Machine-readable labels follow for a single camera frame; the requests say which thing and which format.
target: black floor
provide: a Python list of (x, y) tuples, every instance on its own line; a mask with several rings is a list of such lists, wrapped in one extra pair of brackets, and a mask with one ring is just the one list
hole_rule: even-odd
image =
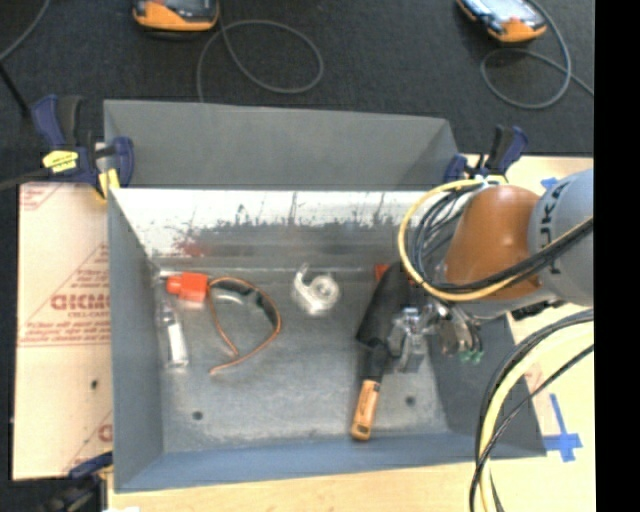
[[(544, 109), (524, 109), (496, 97), (480, 65), (497, 48), (463, 18), (454, 0), (221, 0), (226, 25), (247, 19), (283, 23), (317, 46), (319, 83), (300, 94), (271, 92), (248, 80), (221, 38), (202, 59), (204, 101), (237, 105), (406, 113), (451, 123), (458, 149), (488, 151), (496, 125), (518, 125), (529, 154), (593, 156), (594, 99), (572, 81)], [(36, 17), (43, 0), (0, 2), (0, 55)], [(562, 34), (574, 75), (594, 84), (595, 1), (545, 0)], [(79, 131), (99, 137), (104, 98), (198, 101), (196, 71), (215, 32), (187, 41), (149, 37), (134, 23), (130, 0), (51, 0), (41, 22), (2, 64), (28, 103), (47, 94), (85, 98)], [(229, 32), (238, 58), (263, 81), (302, 87), (316, 76), (313, 52), (291, 34), (264, 26)], [(528, 45), (564, 64), (549, 31)], [(514, 100), (553, 97), (565, 75), (529, 56), (497, 56), (488, 64), (496, 86)], [(38, 166), (40, 140), (0, 81), (0, 181)], [(62, 482), (11, 483), (10, 439), (15, 367), (16, 195), (0, 192), (0, 510), (31, 510)]]

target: orange handle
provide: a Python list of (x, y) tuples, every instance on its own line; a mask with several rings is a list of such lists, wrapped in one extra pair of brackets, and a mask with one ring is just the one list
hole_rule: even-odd
[(371, 437), (371, 426), (376, 416), (380, 383), (366, 379), (360, 388), (358, 405), (351, 424), (351, 436), (358, 441), (367, 441)]

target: device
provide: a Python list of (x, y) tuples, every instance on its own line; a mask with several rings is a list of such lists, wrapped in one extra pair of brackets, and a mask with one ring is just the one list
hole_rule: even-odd
[(542, 14), (525, 0), (456, 0), (469, 19), (502, 43), (523, 43), (547, 30)]
[(160, 34), (205, 32), (215, 26), (218, 17), (216, 0), (133, 0), (133, 19)]

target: small glass bottle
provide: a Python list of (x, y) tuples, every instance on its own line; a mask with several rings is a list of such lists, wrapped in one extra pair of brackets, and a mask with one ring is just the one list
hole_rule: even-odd
[(166, 331), (169, 339), (166, 367), (181, 368), (187, 366), (189, 364), (189, 354), (182, 331), (182, 324), (171, 303), (171, 299), (167, 296), (163, 297), (158, 303), (156, 324), (159, 329)]

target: blue clamp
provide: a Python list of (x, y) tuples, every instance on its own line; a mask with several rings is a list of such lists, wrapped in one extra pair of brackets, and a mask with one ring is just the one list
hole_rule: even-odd
[(110, 158), (110, 178), (117, 176), (118, 186), (126, 187), (134, 170), (133, 142), (128, 137), (115, 137), (97, 151), (83, 146), (76, 139), (76, 117), (82, 101), (80, 96), (45, 96), (31, 107), (31, 119), (38, 135), (45, 141), (49, 153), (44, 167), (52, 181), (82, 182), (105, 195), (104, 171), (97, 161)]
[(470, 167), (467, 158), (459, 153), (455, 154), (444, 172), (444, 182), (449, 183), (467, 179), (476, 175), (487, 177), (492, 175), (505, 176), (507, 170), (516, 162), (527, 148), (529, 139), (517, 126), (504, 128), (496, 127), (493, 146), (486, 160), (483, 155), (475, 167)]

